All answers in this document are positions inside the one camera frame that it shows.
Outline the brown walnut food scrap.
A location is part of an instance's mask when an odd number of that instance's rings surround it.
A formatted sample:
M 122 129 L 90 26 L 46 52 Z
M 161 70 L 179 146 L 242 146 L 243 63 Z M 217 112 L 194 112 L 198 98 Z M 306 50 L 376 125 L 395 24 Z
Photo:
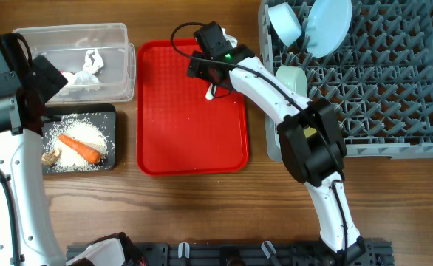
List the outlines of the brown walnut food scrap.
M 51 152 L 45 152 L 41 156 L 41 163 L 44 166 L 52 166 L 54 165 L 61 156 L 61 151 L 59 149 L 55 149 Z

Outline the grey dishwasher rack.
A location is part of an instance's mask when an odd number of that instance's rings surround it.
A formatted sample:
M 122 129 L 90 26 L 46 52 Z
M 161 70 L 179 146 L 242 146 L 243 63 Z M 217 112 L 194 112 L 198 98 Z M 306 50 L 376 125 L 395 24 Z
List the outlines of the grey dishwasher rack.
M 271 72 L 300 67 L 307 95 L 333 103 L 351 157 L 433 158 L 433 1 L 354 1 L 339 48 L 316 58 L 286 46 L 259 5 L 259 48 Z

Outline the red serving tray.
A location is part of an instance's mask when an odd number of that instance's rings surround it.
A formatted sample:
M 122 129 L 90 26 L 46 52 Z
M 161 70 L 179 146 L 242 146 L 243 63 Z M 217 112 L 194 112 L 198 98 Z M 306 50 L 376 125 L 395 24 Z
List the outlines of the red serving tray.
M 175 52 L 198 50 L 193 39 L 149 41 L 137 54 L 136 154 L 153 177 L 233 172 L 249 159 L 243 95 L 189 78 L 189 60 Z

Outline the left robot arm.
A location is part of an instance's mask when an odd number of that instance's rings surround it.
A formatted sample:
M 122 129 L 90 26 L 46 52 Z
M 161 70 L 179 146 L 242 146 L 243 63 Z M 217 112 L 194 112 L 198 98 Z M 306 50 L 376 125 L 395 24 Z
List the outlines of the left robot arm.
M 24 36 L 0 35 L 0 265 L 145 265 L 125 233 L 101 237 L 68 260 L 52 229 L 42 173 L 47 101 L 67 84 Z

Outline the black food waste tray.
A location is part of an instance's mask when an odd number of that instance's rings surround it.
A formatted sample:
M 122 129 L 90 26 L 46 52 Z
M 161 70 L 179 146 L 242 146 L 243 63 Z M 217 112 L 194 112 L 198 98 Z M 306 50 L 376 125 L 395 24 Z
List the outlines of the black food waste tray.
M 85 114 L 90 117 L 92 123 L 100 128 L 102 132 L 106 135 L 108 140 L 108 155 L 105 163 L 98 169 L 94 171 L 106 171 L 115 167 L 116 159 L 116 109 L 110 103 L 100 103 L 100 104 L 88 104 L 88 105 L 74 105 L 74 106 L 54 106 L 47 108 L 47 116 L 50 117 L 43 127 L 43 133 L 47 124 L 55 121 L 59 121 L 62 116 L 70 114 Z M 42 166 L 42 171 L 44 174 L 65 174 L 72 172 L 86 172 L 86 171 L 72 171 L 65 173 L 49 173 L 45 167 Z

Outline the white rice grains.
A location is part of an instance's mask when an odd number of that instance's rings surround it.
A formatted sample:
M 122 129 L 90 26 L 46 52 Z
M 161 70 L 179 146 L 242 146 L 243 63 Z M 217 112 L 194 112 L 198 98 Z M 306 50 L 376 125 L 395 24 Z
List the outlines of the white rice grains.
M 98 164 L 88 163 L 82 156 L 62 143 L 58 137 L 64 134 L 87 146 L 90 146 L 102 155 Z M 44 166 L 49 173 L 65 173 L 72 171 L 98 170 L 108 155 L 108 140 L 102 128 L 94 125 L 90 117 L 85 114 L 64 115 L 59 121 L 47 124 L 43 136 L 43 153 L 55 149 L 61 151 L 58 161 L 52 166 Z

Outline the yellow plastic cup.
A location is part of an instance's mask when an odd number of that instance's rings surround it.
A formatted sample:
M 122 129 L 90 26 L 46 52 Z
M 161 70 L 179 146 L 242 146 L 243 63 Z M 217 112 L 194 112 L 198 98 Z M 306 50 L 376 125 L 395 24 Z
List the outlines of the yellow plastic cup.
M 312 128 L 312 127 L 307 127 L 306 129 L 304 129 L 304 136 L 306 138 L 309 138 L 311 136 L 313 136 L 314 134 L 317 133 L 317 130 Z

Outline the clear plastic waste bin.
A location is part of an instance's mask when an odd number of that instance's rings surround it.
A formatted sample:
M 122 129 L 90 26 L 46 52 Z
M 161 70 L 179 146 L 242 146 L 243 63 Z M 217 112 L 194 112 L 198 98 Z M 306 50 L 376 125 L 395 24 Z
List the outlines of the clear plastic waste bin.
M 104 67 L 96 74 L 101 84 L 75 85 L 78 91 L 57 94 L 49 105 L 129 101 L 136 85 L 136 51 L 123 23 L 26 27 L 23 35 L 33 56 L 45 56 L 61 72 L 79 72 L 87 50 L 97 49 Z

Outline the white plastic spoon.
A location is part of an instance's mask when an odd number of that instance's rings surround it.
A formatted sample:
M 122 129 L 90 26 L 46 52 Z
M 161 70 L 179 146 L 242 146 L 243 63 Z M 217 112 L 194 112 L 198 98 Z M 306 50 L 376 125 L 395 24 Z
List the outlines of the white plastic spoon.
M 208 87 L 208 90 L 205 94 L 206 100 L 213 100 L 215 98 L 215 92 L 217 90 L 217 86 L 213 83 L 210 83 L 210 86 Z

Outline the white tissue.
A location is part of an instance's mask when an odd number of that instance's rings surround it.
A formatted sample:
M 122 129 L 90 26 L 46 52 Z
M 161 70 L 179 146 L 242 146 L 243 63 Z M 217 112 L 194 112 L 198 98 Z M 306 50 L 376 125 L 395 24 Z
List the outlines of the white tissue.
M 68 95 L 70 92 L 78 91 L 75 85 L 101 84 L 96 74 L 104 67 L 103 58 L 97 49 L 87 50 L 83 68 L 79 72 L 61 72 L 67 79 L 67 85 L 59 91 L 60 96 Z

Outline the small light blue bowl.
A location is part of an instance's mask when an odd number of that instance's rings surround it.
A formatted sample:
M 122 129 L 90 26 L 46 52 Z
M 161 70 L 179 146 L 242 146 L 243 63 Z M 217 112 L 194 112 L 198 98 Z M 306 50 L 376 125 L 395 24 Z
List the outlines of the small light blue bowl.
M 277 36 L 285 46 L 290 47 L 301 36 L 300 22 L 287 2 L 269 7 L 268 16 Z

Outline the large light blue plate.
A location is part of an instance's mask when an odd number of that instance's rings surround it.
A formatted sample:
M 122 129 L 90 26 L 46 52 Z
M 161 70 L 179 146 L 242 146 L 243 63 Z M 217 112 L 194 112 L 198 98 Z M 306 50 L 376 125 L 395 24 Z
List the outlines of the large light blue plate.
M 345 39 L 352 20 L 352 2 L 315 0 L 307 20 L 307 51 L 314 58 L 322 58 L 338 49 Z

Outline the orange carrot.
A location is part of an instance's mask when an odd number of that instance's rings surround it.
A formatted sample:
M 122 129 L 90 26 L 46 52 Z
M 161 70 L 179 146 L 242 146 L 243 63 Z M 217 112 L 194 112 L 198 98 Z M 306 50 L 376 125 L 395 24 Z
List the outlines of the orange carrot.
M 61 134 L 58 139 L 64 143 L 66 146 L 70 147 L 72 150 L 77 152 L 82 158 L 84 158 L 88 163 L 98 164 L 101 161 L 102 155 L 96 149 L 87 146 L 81 142 L 78 142 L 71 137 Z

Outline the green bowl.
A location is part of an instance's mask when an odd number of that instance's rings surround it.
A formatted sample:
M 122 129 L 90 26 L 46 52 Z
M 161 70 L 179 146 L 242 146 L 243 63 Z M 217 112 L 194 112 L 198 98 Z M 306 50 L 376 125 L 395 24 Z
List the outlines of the green bowl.
M 276 71 L 276 78 L 295 93 L 307 97 L 307 76 L 301 67 L 280 66 Z

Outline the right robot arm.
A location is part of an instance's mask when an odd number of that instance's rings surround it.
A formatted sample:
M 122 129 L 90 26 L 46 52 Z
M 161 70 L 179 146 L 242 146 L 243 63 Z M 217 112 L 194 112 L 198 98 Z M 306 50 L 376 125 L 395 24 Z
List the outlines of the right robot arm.
M 338 265 L 353 263 L 363 253 L 362 238 L 344 191 L 347 148 L 331 103 L 288 89 L 251 49 L 236 45 L 215 21 L 195 25 L 200 48 L 189 55 L 187 75 L 245 95 L 276 124 L 282 161 L 309 191 L 321 241 Z

